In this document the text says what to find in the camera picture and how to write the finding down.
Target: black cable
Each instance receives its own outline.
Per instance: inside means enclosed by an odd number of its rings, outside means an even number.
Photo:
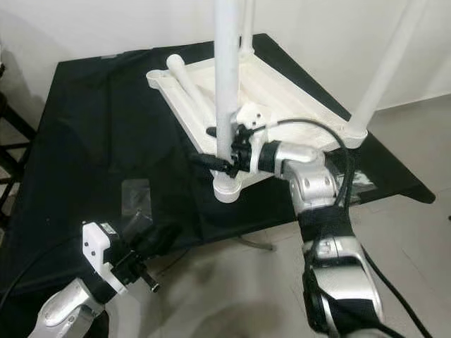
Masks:
[[[343,177],[342,186],[340,187],[340,191],[338,192],[337,198],[335,200],[335,205],[338,205],[342,201],[342,199],[345,198],[346,187],[348,185],[352,186],[352,178],[353,178],[351,176],[351,156],[350,156],[349,150],[345,146],[345,143],[343,142],[343,140],[341,140],[340,136],[338,136],[338,134],[334,130],[332,130],[327,125],[324,125],[323,123],[320,123],[316,120],[310,120],[308,118],[289,118],[289,119],[277,121],[277,125],[285,125],[288,123],[309,123],[311,125],[320,127],[323,130],[327,131],[336,140],[336,142],[340,146],[341,150],[343,151],[343,153],[345,155],[346,168],[345,168],[345,175]],[[262,125],[261,127],[253,129],[253,131],[260,132],[262,130],[265,130],[266,128],[276,127],[277,125],[269,125],[269,126]]]
[[[76,235],[76,236],[72,236],[69,237],[67,239],[64,239],[61,242],[56,243],[55,245],[50,246],[49,248],[40,251],[32,260],[30,260],[30,262],[22,269],[22,271],[20,271],[20,273],[16,276],[16,278],[10,283],[8,289],[6,289],[4,295],[1,298],[0,301],[0,312],[1,310],[3,310],[3,307],[5,306],[6,300],[8,299],[8,297],[10,296],[11,292],[14,290],[14,288],[16,287],[16,285],[19,283],[19,281],[22,279],[22,277],[24,276],[24,274],[42,257],[44,257],[45,255],[47,255],[49,252],[53,251],[55,248],[66,244],[69,241],[72,241],[76,238],[80,238],[80,235]]]
[[[396,289],[396,287],[387,279],[387,277],[382,273],[382,271],[379,269],[379,267],[374,263],[374,261],[371,259],[368,252],[365,250],[365,248],[362,246],[362,249],[365,253],[365,258],[368,261],[369,265],[373,268],[374,272],[379,276],[379,278],[384,282],[385,285],[387,285],[388,289],[395,295],[398,301],[400,301],[402,307],[406,310],[409,317],[413,320],[414,324],[418,328],[418,330],[421,332],[423,337],[431,338],[432,335],[429,333],[429,331],[426,329],[424,324],[420,321],[412,307],[407,303],[405,298],[401,295],[401,293]]]
[[[161,269],[160,271],[158,271],[156,273],[157,276],[160,276],[162,274],[164,274],[167,270],[169,270],[170,268],[172,268],[180,259],[182,259],[183,257],[185,257],[185,255],[188,253],[189,249],[186,249],[185,252],[183,252],[179,257],[177,257],[176,259],[174,259],[172,262],[170,262],[165,268]]]

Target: black cloth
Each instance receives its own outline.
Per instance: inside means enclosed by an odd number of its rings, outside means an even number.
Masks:
[[[258,57],[341,117],[349,113],[270,37],[256,35]],[[80,233],[83,220],[121,218],[121,183],[148,178],[154,219],[177,222],[173,249],[189,248],[295,220],[287,183],[274,178],[242,191],[233,204],[214,198],[211,175],[193,167],[194,147],[145,74],[166,69],[166,58],[186,63],[213,57],[211,42],[130,51],[58,64],[23,183],[0,251],[0,290],[32,255]],[[371,134],[352,152],[357,170],[375,189],[360,203],[393,194],[432,202],[434,195]],[[339,151],[329,156],[338,170]],[[42,259],[16,293],[63,284],[88,269],[74,241]]]

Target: gray floor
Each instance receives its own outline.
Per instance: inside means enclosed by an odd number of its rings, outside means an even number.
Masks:
[[[371,131],[437,194],[432,205],[394,196],[352,207],[354,231],[434,337],[451,337],[451,96],[381,111]],[[295,224],[246,236],[275,252],[233,240],[189,252],[159,277],[157,295],[137,283],[109,304],[112,337],[315,337],[302,299],[303,259]],[[165,262],[149,264],[157,271]],[[420,337],[377,280],[386,323]]]

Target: robotic arm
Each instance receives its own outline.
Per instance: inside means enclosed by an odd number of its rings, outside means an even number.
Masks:
[[[233,164],[208,154],[195,154],[191,159],[231,177],[239,170],[250,171],[252,162],[258,170],[288,181],[304,241],[302,283],[311,328],[339,337],[383,322],[381,300],[362,247],[347,211],[335,202],[337,184],[324,153],[311,146],[273,141],[254,149],[253,154],[249,138],[254,131],[244,125],[236,130]],[[178,233],[170,229],[174,227],[157,230],[141,214],[121,236],[108,223],[85,224],[83,253],[95,273],[75,279],[52,296],[39,312],[30,337],[83,337],[104,304],[140,277],[156,292],[159,285],[148,276],[143,262],[175,239]]]
[[[249,138],[254,131],[244,125],[236,130],[233,164],[206,154],[196,154],[192,160],[235,177],[239,170],[249,172],[251,158],[257,156],[258,170],[288,181],[304,242],[302,283],[310,327],[339,337],[383,322],[369,264],[347,210],[335,202],[337,183],[326,167],[324,153],[311,146],[272,141],[252,154],[255,150]],[[215,136],[214,129],[207,132]]]

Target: black fabric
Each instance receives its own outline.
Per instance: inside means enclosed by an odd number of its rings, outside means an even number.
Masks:
[[[353,313],[358,313],[360,317],[367,320],[378,322],[378,316],[374,310],[373,302],[368,299],[340,299],[337,300],[342,308],[348,308]],[[343,311],[337,306],[330,305],[330,312],[332,314],[333,322],[340,334],[349,334],[357,330],[371,328],[371,325],[366,325],[362,320],[358,320],[348,312]]]
[[[94,299],[100,304],[106,304],[116,295],[116,291],[105,282],[94,270],[80,276]]]
[[[319,333],[328,333],[329,327],[326,321],[326,313],[324,312],[323,301],[318,291],[318,282],[313,270],[305,267],[302,273],[302,286],[304,291],[305,313],[310,327]]]
[[[307,210],[297,216],[304,243],[327,236],[354,236],[347,209],[341,206],[327,206]]]
[[[254,49],[296,85],[349,118],[267,35],[255,36]],[[215,199],[209,171],[189,163],[193,145],[145,78],[149,70],[166,69],[166,58],[173,53],[192,63],[211,58],[213,44],[58,64],[0,250],[1,291],[45,243],[79,232],[83,220],[119,219],[124,179],[149,179],[155,222],[182,228],[174,250],[295,219],[287,182],[275,178],[244,189],[233,204]],[[377,188],[360,194],[362,203],[392,194],[433,201],[434,195],[371,134],[352,154],[357,170]],[[342,170],[339,151],[329,157]],[[59,248],[31,269],[16,293],[68,282],[87,269],[79,245]]]
[[[262,146],[259,157],[259,170],[274,173],[274,168],[276,166],[276,152],[279,144],[280,141],[272,141],[271,143],[265,143]]]

